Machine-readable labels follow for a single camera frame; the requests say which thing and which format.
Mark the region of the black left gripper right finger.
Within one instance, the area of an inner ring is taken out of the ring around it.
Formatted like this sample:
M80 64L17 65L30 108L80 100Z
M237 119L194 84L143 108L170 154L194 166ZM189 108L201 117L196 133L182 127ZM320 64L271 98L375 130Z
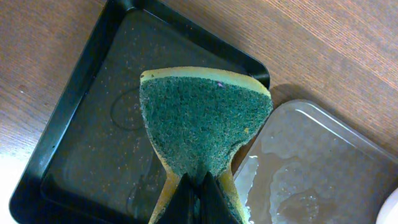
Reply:
M238 224L210 172L206 173L200 186L200 222L201 224Z

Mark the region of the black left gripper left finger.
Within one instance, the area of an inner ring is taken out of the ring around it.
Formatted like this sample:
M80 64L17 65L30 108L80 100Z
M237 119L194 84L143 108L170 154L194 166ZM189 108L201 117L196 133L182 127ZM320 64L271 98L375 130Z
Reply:
M195 224L195 190L184 174L163 215L156 224Z

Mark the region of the green yellow sponge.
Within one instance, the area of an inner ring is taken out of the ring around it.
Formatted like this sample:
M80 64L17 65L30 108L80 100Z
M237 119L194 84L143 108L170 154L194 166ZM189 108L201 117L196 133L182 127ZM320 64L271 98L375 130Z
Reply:
M198 187L211 174L227 215L246 223L231 163L270 115L269 90L239 73L172 67L141 74L139 101L150 143L167 175L150 222L163 219L181 180Z

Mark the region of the white plate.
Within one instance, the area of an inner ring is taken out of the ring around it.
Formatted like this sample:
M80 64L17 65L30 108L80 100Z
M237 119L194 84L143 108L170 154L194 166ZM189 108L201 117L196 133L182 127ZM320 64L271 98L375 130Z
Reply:
M395 189L383 203L376 224L398 224L398 189Z

